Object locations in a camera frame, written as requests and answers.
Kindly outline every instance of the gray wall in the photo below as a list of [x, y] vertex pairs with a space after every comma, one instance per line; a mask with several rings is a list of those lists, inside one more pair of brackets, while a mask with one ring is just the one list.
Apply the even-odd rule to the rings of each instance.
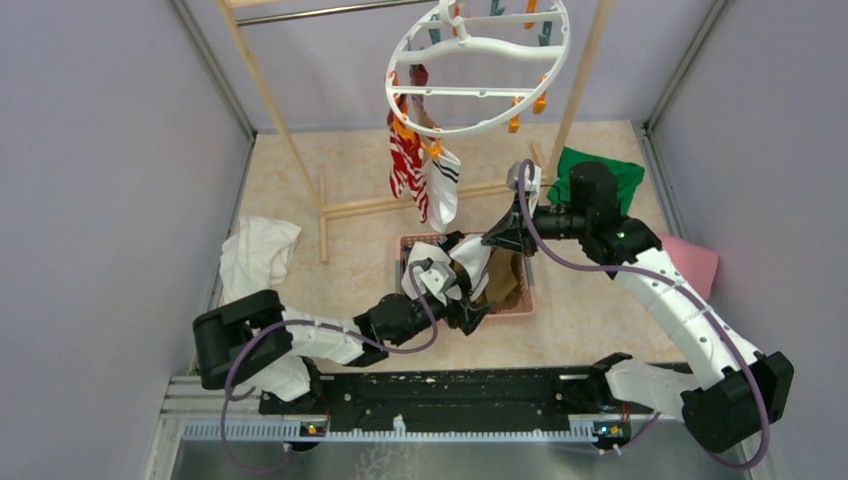
[[0, 3], [0, 478], [140, 476], [246, 148], [167, 1]]
[[[350, 5], [354, 0], [294, 0], [238, 10], [241, 17]], [[488, 13], [488, 0], [467, 2], [475, 16]], [[547, 0], [539, 2], [547, 5]], [[522, 121], [559, 121], [595, 10], [594, 0], [566, 0], [573, 30], [571, 55], [549, 90], [548, 108]], [[274, 130], [214, 2], [188, 0], [215, 55], [253, 125]], [[501, 2], [515, 13], [524, 0]], [[645, 119], [674, 67], [695, 35], [711, 0], [619, 0], [583, 102], [579, 119]], [[394, 7], [330, 17], [246, 27], [247, 38], [293, 129], [339, 129], [385, 125], [388, 106], [383, 75], [392, 50], [432, 4]], [[532, 44], [537, 31], [522, 28], [504, 38]], [[429, 44], [429, 38], [414, 46]], [[467, 61], [468, 66], [460, 63]], [[430, 64], [431, 84], [530, 86], [541, 71], [490, 57], [462, 57]], [[479, 121], [503, 111], [492, 102], [438, 102], [429, 99], [433, 118], [443, 124]]]
[[714, 304], [796, 377], [776, 425], [798, 478], [843, 478], [848, 3], [735, 2], [658, 132]]

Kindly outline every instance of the floor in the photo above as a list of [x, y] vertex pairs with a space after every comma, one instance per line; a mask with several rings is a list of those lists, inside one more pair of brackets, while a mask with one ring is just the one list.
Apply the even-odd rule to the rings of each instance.
[[[445, 142], [463, 162], [461, 184], [496, 181], [516, 160], [529, 157], [528, 143], [549, 152], [558, 125], [529, 124], [513, 135], [498, 130]], [[341, 203], [389, 195], [390, 160], [385, 130], [300, 133], [295, 143], [313, 178], [326, 175], [328, 201]], [[630, 122], [576, 123], [567, 145], [587, 153], [644, 164]], [[485, 231], [506, 212], [511, 195], [463, 200], [451, 229]], [[666, 232], [646, 175], [630, 215], [655, 232]], [[303, 228], [285, 282], [274, 288], [284, 304], [325, 317], [351, 317], [372, 307], [395, 288], [399, 236], [427, 233], [413, 209], [333, 220], [329, 223], [329, 265], [319, 261], [318, 212], [312, 206], [291, 153], [277, 135], [256, 142], [241, 215], [261, 215]], [[576, 242], [552, 248], [587, 263]], [[415, 355], [393, 355], [369, 370], [528, 367], [592, 363], [616, 351], [644, 361], [678, 361], [682, 356], [644, 309], [603, 274], [579, 273], [553, 263], [541, 252], [532, 259], [538, 305], [527, 321], [486, 322], [470, 337], [441, 328], [435, 345]], [[422, 332], [407, 346], [424, 343]], [[319, 363], [323, 371], [345, 371]]]

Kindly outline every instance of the plastic basket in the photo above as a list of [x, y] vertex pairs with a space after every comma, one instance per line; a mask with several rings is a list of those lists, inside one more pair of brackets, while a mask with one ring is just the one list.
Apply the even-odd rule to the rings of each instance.
[[[395, 249], [395, 280], [398, 293], [403, 293], [400, 281], [405, 267], [401, 257], [404, 247], [412, 248], [415, 242], [436, 244], [441, 237], [439, 234], [420, 234], [403, 235], [398, 238]], [[524, 268], [521, 269], [519, 287], [521, 288], [521, 300], [519, 300], [518, 305], [509, 310], [494, 310], [486, 315], [486, 320], [529, 320], [532, 318], [533, 314], [536, 313], [536, 286], [533, 281], [533, 268], [530, 266], [530, 259], [528, 258], [524, 258]]]

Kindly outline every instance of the brown cloth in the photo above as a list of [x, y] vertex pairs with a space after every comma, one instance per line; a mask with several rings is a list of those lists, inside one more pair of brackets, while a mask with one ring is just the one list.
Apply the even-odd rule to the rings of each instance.
[[489, 283], [480, 300], [494, 302], [496, 310], [511, 310], [521, 301], [521, 255], [503, 248], [493, 248], [486, 268]]

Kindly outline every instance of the green cloth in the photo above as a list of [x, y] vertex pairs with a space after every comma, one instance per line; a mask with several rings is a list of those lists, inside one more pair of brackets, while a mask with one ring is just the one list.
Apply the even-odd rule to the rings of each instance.
[[568, 172], [571, 167], [583, 162], [601, 162], [606, 165], [610, 172], [618, 179], [618, 200], [621, 202], [621, 214], [627, 215], [630, 204], [633, 202], [633, 194], [636, 187], [642, 183], [645, 177], [645, 169], [635, 163], [620, 162], [609, 158], [589, 155], [578, 152], [568, 147], [562, 149], [557, 166], [557, 181], [548, 192], [548, 200], [551, 203], [567, 202], [571, 196], [568, 186]]

